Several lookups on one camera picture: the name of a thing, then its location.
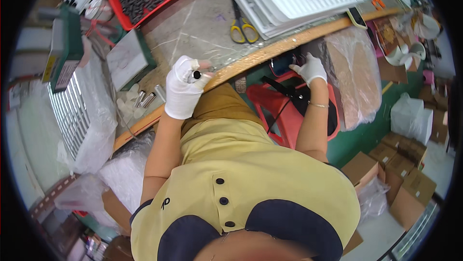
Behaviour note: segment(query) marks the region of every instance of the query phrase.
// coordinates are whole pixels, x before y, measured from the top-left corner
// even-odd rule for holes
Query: navy collar
[[[337,261],[343,245],[335,229],[320,215],[288,200],[266,200],[252,209],[246,230],[260,231],[278,239],[295,241],[311,252],[314,261]],[[162,235],[158,261],[192,261],[207,244],[220,234],[198,216],[178,218]]]

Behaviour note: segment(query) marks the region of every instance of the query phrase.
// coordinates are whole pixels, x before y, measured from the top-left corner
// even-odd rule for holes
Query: black bag
[[[310,88],[308,86],[303,86],[298,89],[296,89],[294,86],[286,87],[266,76],[262,77],[262,81],[270,84],[282,95],[289,97],[294,107],[302,116],[306,114],[307,106],[309,105],[308,101],[310,100]],[[338,118],[336,117],[336,107],[334,106],[333,102],[329,100],[327,135],[332,135],[337,126]]]

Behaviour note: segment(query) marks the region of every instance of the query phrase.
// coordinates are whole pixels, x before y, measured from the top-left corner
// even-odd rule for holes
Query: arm
[[[153,148],[146,161],[140,204],[153,199],[172,169],[180,164],[182,124],[182,119],[173,119],[165,112],[161,115]]]
[[[327,83],[316,78],[310,83],[310,102],[327,106]],[[309,104],[296,140],[296,150],[319,161],[327,162],[328,109]]]
[[[296,150],[307,154],[319,161],[327,162],[327,127],[329,94],[327,87],[327,73],[320,59],[307,54],[307,63],[302,67],[289,66],[297,72],[310,87],[310,103],[304,120],[299,129],[296,140]]]
[[[213,75],[204,73],[194,83],[188,83],[187,79],[194,70],[210,66],[209,61],[182,56],[167,74],[166,105],[159,119],[153,148],[146,161],[140,204],[153,199],[170,177],[172,169],[180,165],[183,121],[193,115],[204,87]]]

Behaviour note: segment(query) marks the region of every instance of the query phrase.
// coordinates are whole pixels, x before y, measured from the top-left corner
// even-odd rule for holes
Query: yellow scissors handle
[[[246,31],[246,29],[251,29],[252,30],[251,34],[254,34],[254,37],[252,39],[249,39],[247,37],[248,35],[250,35],[250,33],[248,33],[248,35],[245,34],[245,37],[246,37],[246,40],[248,41],[248,43],[253,44],[254,42],[256,42],[259,39],[259,33],[256,30],[256,28],[254,28],[254,26],[252,26],[245,17],[242,17],[242,21],[243,21],[243,24],[241,26],[241,29],[243,31]]]
[[[231,24],[230,36],[231,39],[238,44],[246,43],[245,34],[240,27],[236,26],[236,20],[233,20],[233,23]]]

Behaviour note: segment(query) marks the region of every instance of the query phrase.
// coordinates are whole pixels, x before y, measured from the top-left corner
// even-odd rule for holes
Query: wooden table edge
[[[368,12],[362,14],[362,17],[365,21],[384,17],[387,15],[397,14],[402,12],[401,8],[391,8],[376,10],[373,12]],[[293,34],[285,39],[281,39],[269,46],[263,47],[243,58],[229,64],[228,66],[217,71],[217,74],[211,81],[206,85],[204,91],[209,91],[214,87],[223,84],[229,79],[239,75],[240,73],[245,72],[246,70],[255,67],[256,65],[269,60],[275,56],[280,55],[283,52],[292,50],[300,45],[308,43],[314,39],[325,36],[327,34],[336,32],[338,30],[347,28],[352,25],[352,22],[348,17],[343,17],[341,19],[331,21],[329,23],[321,24],[316,27],[306,29],[302,32]],[[154,109],[151,113],[147,114],[145,117],[136,122],[133,126],[130,127],[132,133],[136,136],[141,132],[148,129],[150,126],[154,125],[159,121],[161,114],[164,111],[164,104],[160,105],[158,108]],[[113,152],[118,150],[124,144],[132,139],[132,135],[129,131],[123,132],[119,137],[114,141]]]

